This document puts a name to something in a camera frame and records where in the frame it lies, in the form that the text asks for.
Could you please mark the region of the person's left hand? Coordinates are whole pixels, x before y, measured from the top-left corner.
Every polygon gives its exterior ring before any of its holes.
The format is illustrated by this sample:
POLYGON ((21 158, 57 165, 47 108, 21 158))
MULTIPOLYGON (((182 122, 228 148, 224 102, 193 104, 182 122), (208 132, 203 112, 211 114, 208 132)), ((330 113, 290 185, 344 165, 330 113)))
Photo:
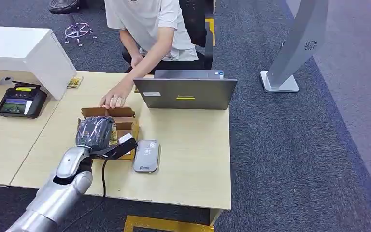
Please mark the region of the person's left hand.
POLYGON ((141 54, 136 54, 131 57, 130 65, 132 68, 136 67, 141 61, 143 60, 143 56, 141 54))

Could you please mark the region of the person's right hand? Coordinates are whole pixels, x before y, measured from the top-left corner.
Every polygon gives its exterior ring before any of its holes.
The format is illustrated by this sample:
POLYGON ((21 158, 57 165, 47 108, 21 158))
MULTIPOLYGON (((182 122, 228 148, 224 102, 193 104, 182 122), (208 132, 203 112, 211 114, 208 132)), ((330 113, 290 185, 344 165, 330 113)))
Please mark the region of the person's right hand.
POLYGON ((121 81, 114 86, 106 95, 104 95, 100 102, 99 107, 106 109, 117 108, 125 105, 126 98, 132 91, 134 86, 133 81, 121 81))

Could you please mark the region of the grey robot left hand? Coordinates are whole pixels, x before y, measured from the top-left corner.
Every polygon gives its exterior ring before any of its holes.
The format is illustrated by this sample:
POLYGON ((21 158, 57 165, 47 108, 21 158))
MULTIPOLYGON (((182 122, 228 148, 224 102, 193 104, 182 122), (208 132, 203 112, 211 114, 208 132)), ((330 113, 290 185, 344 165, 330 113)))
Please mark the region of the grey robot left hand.
POLYGON ((91 116, 78 121, 75 144, 92 151, 109 147, 115 121, 110 116, 91 116))

